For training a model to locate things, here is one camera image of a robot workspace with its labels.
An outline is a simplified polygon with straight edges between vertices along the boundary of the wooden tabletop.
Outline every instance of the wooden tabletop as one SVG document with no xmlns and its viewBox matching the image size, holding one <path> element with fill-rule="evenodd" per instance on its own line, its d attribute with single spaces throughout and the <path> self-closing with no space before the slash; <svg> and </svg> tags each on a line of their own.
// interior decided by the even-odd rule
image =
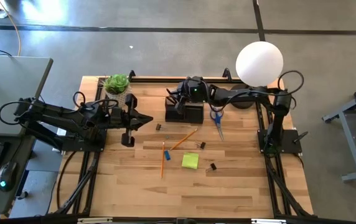
<svg viewBox="0 0 356 224">
<path fill-rule="evenodd" d="M 95 99 L 98 77 L 83 77 L 80 91 L 87 101 Z M 273 217 L 264 157 L 258 149 L 258 120 L 255 106 L 239 110 L 232 105 L 224 109 L 221 141 L 205 106 L 203 124 L 167 123 L 164 121 L 166 88 L 176 83 L 132 83 L 140 113 L 154 119 L 133 132 L 135 147 L 120 144 L 124 129 L 108 130 L 101 153 L 93 194 L 91 216 L 104 217 L 197 217 L 197 218 L 268 218 Z M 231 88 L 232 84 L 218 84 Z M 159 123 L 163 130 L 156 131 Z M 160 177 L 161 147 L 169 149 L 198 128 L 188 140 L 170 152 Z M 284 128 L 291 129 L 290 115 Z M 195 141 L 206 142 L 201 150 Z M 198 169 L 181 166 L 185 152 L 199 154 Z M 63 203 L 77 185 L 83 153 L 76 153 L 67 165 L 60 185 Z M 282 154 L 286 185 L 296 200 L 312 213 L 306 179 L 299 159 Z M 63 157 L 62 166 L 67 156 Z M 217 170 L 207 171 L 214 163 Z M 56 210 L 55 190 L 49 212 Z M 283 211 L 281 193 L 277 190 Z M 81 206 L 85 204 L 83 194 Z"/>
</svg>

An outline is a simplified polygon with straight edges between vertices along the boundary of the white globe lamp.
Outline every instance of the white globe lamp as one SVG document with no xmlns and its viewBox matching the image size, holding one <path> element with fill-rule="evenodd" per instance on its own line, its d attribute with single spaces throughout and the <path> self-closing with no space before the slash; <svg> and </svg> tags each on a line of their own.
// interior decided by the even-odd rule
<svg viewBox="0 0 356 224">
<path fill-rule="evenodd" d="M 283 69 L 283 56 L 273 44 L 259 41 L 247 45 L 236 59 L 236 72 L 249 86 L 266 86 L 275 81 Z"/>
</svg>

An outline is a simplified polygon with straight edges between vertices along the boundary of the succulent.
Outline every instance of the succulent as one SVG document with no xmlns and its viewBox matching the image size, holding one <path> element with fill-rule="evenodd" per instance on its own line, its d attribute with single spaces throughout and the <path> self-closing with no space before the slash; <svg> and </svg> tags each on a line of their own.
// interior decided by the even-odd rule
<svg viewBox="0 0 356 224">
<path fill-rule="evenodd" d="M 115 95 L 124 92 L 128 85 L 129 81 L 125 74 L 112 75 L 103 82 L 103 88 L 108 93 Z"/>
</svg>

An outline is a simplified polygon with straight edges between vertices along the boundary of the pencil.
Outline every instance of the pencil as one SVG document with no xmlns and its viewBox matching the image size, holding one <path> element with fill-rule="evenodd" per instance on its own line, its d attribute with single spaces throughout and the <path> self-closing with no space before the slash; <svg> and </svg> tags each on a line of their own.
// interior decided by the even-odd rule
<svg viewBox="0 0 356 224">
<path fill-rule="evenodd" d="M 177 144 L 175 144 L 175 146 L 172 146 L 172 147 L 170 148 L 170 150 L 175 149 L 177 146 L 179 146 L 181 143 L 183 143 L 186 139 L 188 139 L 191 135 L 193 135 L 196 131 L 197 131 L 197 128 L 195 129 L 195 131 L 192 131 L 191 133 L 189 133 L 188 135 L 186 135 L 186 137 L 184 137 L 181 141 L 179 141 Z"/>
<path fill-rule="evenodd" d="M 163 146 L 161 147 L 161 178 L 163 178 L 163 170 L 164 170 L 164 142 Z"/>
</svg>

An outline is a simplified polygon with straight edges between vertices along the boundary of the concrete floor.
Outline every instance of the concrete floor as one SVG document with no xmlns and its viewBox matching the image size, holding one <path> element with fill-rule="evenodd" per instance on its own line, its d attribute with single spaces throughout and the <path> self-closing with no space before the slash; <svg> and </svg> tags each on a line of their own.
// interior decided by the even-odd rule
<svg viewBox="0 0 356 224">
<path fill-rule="evenodd" d="M 356 30 L 356 1 L 259 0 L 265 29 Z M 94 2 L 8 0 L 18 24 L 85 27 L 256 28 L 251 0 L 99 0 Z M 9 25 L 8 19 L 0 24 Z M 73 107 L 71 95 L 83 75 L 220 76 L 235 74 L 238 52 L 257 34 L 22 31 L 22 56 L 51 57 L 54 65 L 42 96 L 48 103 Z M 356 220 L 356 181 L 340 176 L 355 164 L 339 122 L 321 117 L 351 99 L 356 91 L 356 35 L 267 35 L 279 47 L 285 70 L 305 75 L 294 125 L 309 131 L 302 140 L 312 206 L 323 218 Z M 0 30 L 0 49 L 17 52 L 16 34 Z M 295 78 L 285 78 L 295 88 Z M 50 161 L 59 166 L 60 160 Z M 26 183 L 30 198 L 15 203 L 11 217 L 45 214 L 55 173 L 33 172 Z"/>
</svg>

